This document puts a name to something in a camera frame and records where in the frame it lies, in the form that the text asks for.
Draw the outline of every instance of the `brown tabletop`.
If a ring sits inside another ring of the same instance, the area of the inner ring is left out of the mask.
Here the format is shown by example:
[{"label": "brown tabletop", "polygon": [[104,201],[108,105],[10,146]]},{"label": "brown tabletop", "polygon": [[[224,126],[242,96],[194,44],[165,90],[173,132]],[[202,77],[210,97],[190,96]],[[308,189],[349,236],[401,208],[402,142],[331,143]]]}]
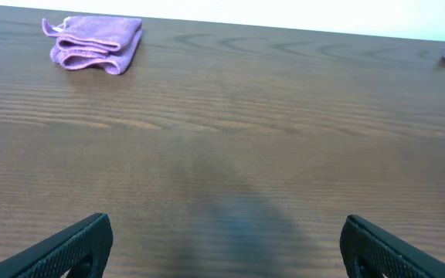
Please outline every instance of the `brown tabletop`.
[{"label": "brown tabletop", "polygon": [[144,19],[70,72],[0,7],[0,261],[94,212],[105,277],[346,277],[361,215],[445,262],[445,42]]}]

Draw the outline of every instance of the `towel fold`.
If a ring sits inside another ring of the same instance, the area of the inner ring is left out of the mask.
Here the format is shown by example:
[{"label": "towel fold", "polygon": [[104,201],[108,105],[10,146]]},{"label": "towel fold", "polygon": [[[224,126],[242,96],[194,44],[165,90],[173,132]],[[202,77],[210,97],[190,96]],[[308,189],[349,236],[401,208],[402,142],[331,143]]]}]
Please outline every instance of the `towel fold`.
[{"label": "towel fold", "polygon": [[58,45],[51,49],[51,60],[67,70],[81,70],[89,66],[99,66],[107,73],[118,75],[123,73],[131,62],[142,31],[135,33],[130,44],[115,53],[99,53],[88,50],[62,51]]},{"label": "towel fold", "polygon": [[72,16],[62,24],[42,19],[42,30],[56,38],[51,60],[67,70],[99,66],[107,73],[123,73],[142,35],[141,19],[108,16]]}]

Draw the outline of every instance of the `wood grain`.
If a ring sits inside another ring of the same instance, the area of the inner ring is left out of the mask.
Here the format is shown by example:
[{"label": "wood grain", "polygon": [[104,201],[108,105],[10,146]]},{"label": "wood grain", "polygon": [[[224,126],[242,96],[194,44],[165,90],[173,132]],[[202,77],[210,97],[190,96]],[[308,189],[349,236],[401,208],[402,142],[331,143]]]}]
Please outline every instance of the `wood grain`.
[{"label": "wood grain", "polygon": [[345,277],[359,214],[445,262],[444,42],[144,19],[122,76],[0,7],[0,261],[94,212],[105,277]]}]

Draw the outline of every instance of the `black plastic part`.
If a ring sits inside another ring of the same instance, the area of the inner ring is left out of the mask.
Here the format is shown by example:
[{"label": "black plastic part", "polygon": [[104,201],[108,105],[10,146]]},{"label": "black plastic part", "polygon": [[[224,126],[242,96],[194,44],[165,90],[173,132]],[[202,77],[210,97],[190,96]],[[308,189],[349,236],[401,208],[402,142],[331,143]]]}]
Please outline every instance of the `black plastic part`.
[{"label": "black plastic part", "polygon": [[350,278],[445,278],[445,263],[357,215],[346,219],[339,245]]},{"label": "black plastic part", "polygon": [[96,213],[0,262],[0,278],[60,278],[70,269],[80,274],[73,277],[102,277],[112,245],[109,218]]}]

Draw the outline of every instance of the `purple microfiber cloth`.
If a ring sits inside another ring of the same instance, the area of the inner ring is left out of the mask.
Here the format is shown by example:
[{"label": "purple microfiber cloth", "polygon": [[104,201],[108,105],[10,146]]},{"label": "purple microfiber cloth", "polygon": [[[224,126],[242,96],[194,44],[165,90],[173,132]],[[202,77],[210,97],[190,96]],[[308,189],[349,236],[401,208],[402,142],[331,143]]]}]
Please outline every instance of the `purple microfiber cloth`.
[{"label": "purple microfiber cloth", "polygon": [[42,19],[42,30],[48,37],[56,38],[61,51],[116,52],[130,44],[141,26],[141,19],[111,16],[71,16],[58,26]]},{"label": "purple microfiber cloth", "polygon": [[42,30],[56,37],[51,60],[67,70],[99,66],[121,74],[131,62],[140,41],[141,19],[106,16],[72,16],[58,26],[42,19]]},{"label": "purple microfiber cloth", "polygon": [[67,70],[81,70],[89,66],[99,66],[107,73],[122,74],[131,62],[141,35],[142,31],[138,30],[129,45],[124,46],[120,51],[109,54],[86,50],[62,51],[56,45],[51,49],[51,60]]}]

